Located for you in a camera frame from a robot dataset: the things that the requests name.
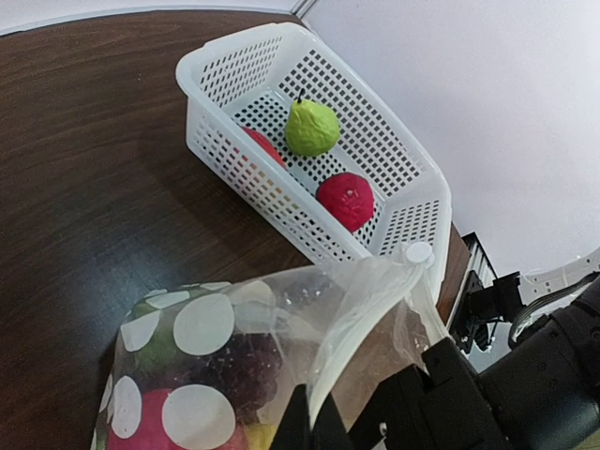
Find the polka dot bag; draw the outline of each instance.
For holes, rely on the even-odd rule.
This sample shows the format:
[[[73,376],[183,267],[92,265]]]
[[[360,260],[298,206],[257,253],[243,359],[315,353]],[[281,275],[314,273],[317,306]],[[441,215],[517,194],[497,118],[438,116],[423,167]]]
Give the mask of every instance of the polka dot bag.
[[[267,450],[299,383],[311,419],[333,391],[351,425],[378,382],[446,336],[427,265],[369,258],[149,292],[119,329],[91,449]]]

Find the green pear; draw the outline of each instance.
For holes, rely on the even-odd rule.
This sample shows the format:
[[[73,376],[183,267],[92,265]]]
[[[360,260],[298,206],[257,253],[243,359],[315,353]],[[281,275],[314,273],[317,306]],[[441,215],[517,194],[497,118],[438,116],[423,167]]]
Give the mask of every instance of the green pear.
[[[303,92],[290,109],[285,139],[296,155],[317,157],[336,145],[339,121],[331,108],[302,99]]]

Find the black cable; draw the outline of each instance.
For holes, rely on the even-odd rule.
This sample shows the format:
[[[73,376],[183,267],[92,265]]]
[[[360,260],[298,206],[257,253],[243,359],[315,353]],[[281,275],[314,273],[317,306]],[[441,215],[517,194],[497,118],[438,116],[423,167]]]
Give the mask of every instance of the black cable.
[[[522,309],[519,314],[516,316],[513,324],[510,326],[510,331],[508,332],[508,346],[513,349],[517,345],[517,340],[515,338],[515,334],[517,333],[518,328],[528,319],[535,311],[541,308],[545,308],[554,302],[561,300],[566,297],[570,293],[574,293],[575,291],[581,289],[582,287],[592,283],[595,279],[598,278],[600,272],[591,272],[590,274],[583,277],[580,281],[571,286],[567,286],[566,288],[559,289],[558,291],[551,292],[542,297],[536,298],[533,300],[528,306]]]

